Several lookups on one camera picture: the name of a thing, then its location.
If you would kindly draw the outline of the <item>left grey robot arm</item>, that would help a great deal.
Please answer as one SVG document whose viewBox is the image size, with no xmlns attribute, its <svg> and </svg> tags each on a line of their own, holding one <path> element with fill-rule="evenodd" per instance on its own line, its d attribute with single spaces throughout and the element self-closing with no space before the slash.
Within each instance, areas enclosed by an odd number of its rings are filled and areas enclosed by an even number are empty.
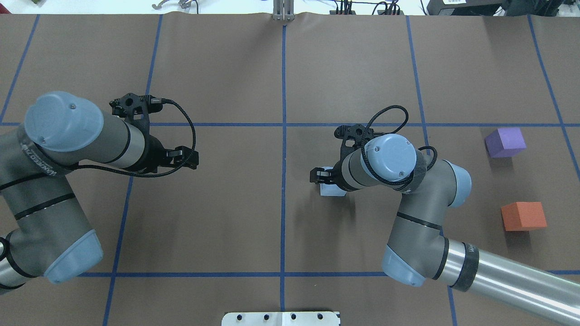
<svg viewBox="0 0 580 326">
<path fill-rule="evenodd" d="M 46 277 L 63 283 L 103 258 L 67 175 L 95 169 L 156 178 L 196 169 L 192 145 L 167 149 L 150 133 L 150 115 L 171 99 L 128 93 L 109 103 L 111 113 L 66 91 L 38 97 L 22 124 L 1 136 L 1 195 L 17 229 L 1 237 L 1 293 Z"/>
</svg>

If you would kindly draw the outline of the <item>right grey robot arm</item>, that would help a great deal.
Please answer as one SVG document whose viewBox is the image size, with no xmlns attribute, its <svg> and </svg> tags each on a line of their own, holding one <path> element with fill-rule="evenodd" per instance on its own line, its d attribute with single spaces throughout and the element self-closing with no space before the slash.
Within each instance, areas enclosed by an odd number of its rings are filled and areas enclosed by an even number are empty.
<svg viewBox="0 0 580 326">
<path fill-rule="evenodd" d="M 414 287 L 441 281 L 560 325 L 579 324 L 578 283 L 443 235 L 448 209 L 471 192 L 468 171 L 423 154 L 399 134 L 343 139 L 354 147 L 343 146 L 333 167 L 315 167 L 309 179 L 342 192 L 386 186 L 401 194 L 382 259 L 386 276 Z"/>
</svg>

